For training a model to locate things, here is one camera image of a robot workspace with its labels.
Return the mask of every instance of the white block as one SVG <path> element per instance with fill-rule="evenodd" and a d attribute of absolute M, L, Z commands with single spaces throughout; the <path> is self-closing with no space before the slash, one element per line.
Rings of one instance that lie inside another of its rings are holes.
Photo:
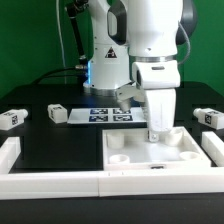
<path fill-rule="evenodd" d="M 97 172 L 0 175 L 0 200 L 97 197 Z"/>
<path fill-rule="evenodd" d="M 68 121 L 68 112 L 60 104 L 48 105 L 48 116 L 56 124 Z"/>
<path fill-rule="evenodd" d="M 201 146 L 219 167 L 224 167 L 224 142 L 212 131 L 202 133 Z"/>
<path fill-rule="evenodd" d="M 9 110 L 0 114 L 0 130 L 8 131 L 22 123 L 28 115 L 27 110 Z"/>
<path fill-rule="evenodd" d="M 0 148 L 0 174 L 9 173 L 21 152 L 19 137 L 8 138 Z"/>

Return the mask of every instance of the white plastic fixture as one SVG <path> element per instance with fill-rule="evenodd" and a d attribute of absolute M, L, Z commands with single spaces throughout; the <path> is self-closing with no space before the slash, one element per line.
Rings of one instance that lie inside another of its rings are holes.
<path fill-rule="evenodd" d="M 68 112 L 60 104 L 50 104 L 48 105 L 48 116 L 56 124 L 64 123 L 68 121 Z"/>
<path fill-rule="evenodd" d="M 106 147 L 108 131 L 111 130 L 105 130 L 103 134 L 104 146 Z M 135 132 L 137 136 L 134 139 L 132 139 L 133 135 L 130 138 L 129 131 L 131 130 L 129 129 L 127 132 L 124 132 L 124 146 L 130 145 L 130 142 L 128 143 L 126 139 L 129 135 L 128 138 L 132 140 L 132 149 L 129 148 L 130 151 L 134 149 L 136 152 L 138 150 L 147 152 L 147 147 L 134 148 L 136 144 L 135 140 L 137 140 L 138 144 L 147 144 L 145 142 L 147 138 L 146 129 L 138 129 L 138 131 Z M 168 151 L 165 156 L 162 156 L 160 153 L 160 161 L 146 161 L 147 157 L 144 158 L 144 153 L 140 153 L 138 155 L 143 158 L 142 163 L 133 163 L 133 158 L 138 160 L 139 157 L 132 157 L 131 154 L 124 156 L 127 154 L 127 151 L 124 151 L 122 152 L 124 154 L 120 154 L 112 158 L 112 160 L 109 160 L 110 156 L 108 153 L 104 154 L 104 164 L 107 166 L 106 169 L 109 169 L 104 171 L 7 174 L 8 170 L 5 169 L 6 166 L 1 166 L 0 199 L 223 192 L 224 168 L 210 167 L 210 161 L 184 129 L 178 128 L 178 131 L 175 131 L 174 134 L 179 131 L 183 131 L 183 135 L 182 138 L 178 137 L 179 140 L 175 143 L 176 146 L 167 146 L 167 143 L 165 143 L 166 136 L 160 140 L 160 143 L 156 143 L 157 146 L 158 144 L 164 144 L 163 148 L 159 149 L 160 152 L 162 150 L 176 151 L 176 153 L 170 153 L 171 151 Z M 183 158 L 181 159 L 181 157 L 179 159 L 176 157 L 176 161 L 167 161 L 166 157 L 168 155 L 174 158 L 177 155 L 181 156 L 183 152 L 196 153 L 199 156 L 199 158 L 197 158 L 199 160 L 195 160 L 194 156 L 188 155 L 187 158 L 185 156 L 184 160 Z"/>
<path fill-rule="evenodd" d="M 211 108 L 197 108 L 193 112 L 198 122 L 216 130 L 224 128 L 224 113 Z"/>
<path fill-rule="evenodd" d="M 8 131 L 22 123 L 28 116 L 28 112 L 25 109 L 21 110 L 9 110 L 0 114 L 0 130 Z"/>
<path fill-rule="evenodd" d="M 10 137 L 0 148 L 0 174 L 8 174 L 21 152 L 19 137 Z"/>
<path fill-rule="evenodd" d="M 224 142 L 214 132 L 202 133 L 201 146 L 217 166 L 224 167 Z"/>

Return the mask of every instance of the green backdrop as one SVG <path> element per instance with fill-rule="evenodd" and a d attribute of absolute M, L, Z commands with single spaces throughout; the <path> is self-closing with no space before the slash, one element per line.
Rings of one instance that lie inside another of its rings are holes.
<path fill-rule="evenodd" d="M 56 0 L 0 1 L 1 97 L 16 86 L 31 83 L 43 73 L 63 67 L 63 63 Z M 78 63 L 77 48 L 64 11 L 65 4 L 69 2 L 71 0 L 60 0 L 60 16 L 66 66 L 74 66 Z M 224 95 L 224 1 L 195 0 L 195 4 L 199 21 L 191 38 L 191 57 L 180 68 L 181 77 L 182 80 L 207 83 Z M 88 12 L 78 16 L 78 23 L 90 58 L 92 34 Z M 179 50 L 183 55 L 185 46 Z"/>

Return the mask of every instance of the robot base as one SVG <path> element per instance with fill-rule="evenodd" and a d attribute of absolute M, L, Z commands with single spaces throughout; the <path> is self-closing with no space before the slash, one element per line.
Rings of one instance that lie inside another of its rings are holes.
<path fill-rule="evenodd" d="M 116 89 L 97 89 L 88 83 L 83 84 L 83 89 L 85 93 L 97 96 L 115 96 Z"/>

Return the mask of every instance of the black table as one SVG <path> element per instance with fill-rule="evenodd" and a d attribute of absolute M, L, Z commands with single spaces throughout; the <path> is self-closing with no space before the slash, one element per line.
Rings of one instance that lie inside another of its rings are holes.
<path fill-rule="evenodd" d="M 85 95 L 74 85 L 14 89 L 0 100 L 0 113 L 25 108 L 29 116 L 24 125 L 0 131 L 1 142 L 8 136 L 22 140 L 22 153 L 11 173 L 102 170 L 103 129 L 146 127 L 145 123 L 56 125 L 48 118 L 49 104 L 62 104 L 69 112 L 72 108 L 117 107 L 114 98 Z M 199 107 L 224 111 L 224 98 L 205 84 L 182 83 L 177 89 L 175 126 L 185 126 L 198 144 L 202 131 L 214 131 L 224 140 L 224 130 L 210 129 L 193 117 Z M 0 201 L 0 222 L 223 223 L 223 206 L 224 193 L 10 200 Z"/>

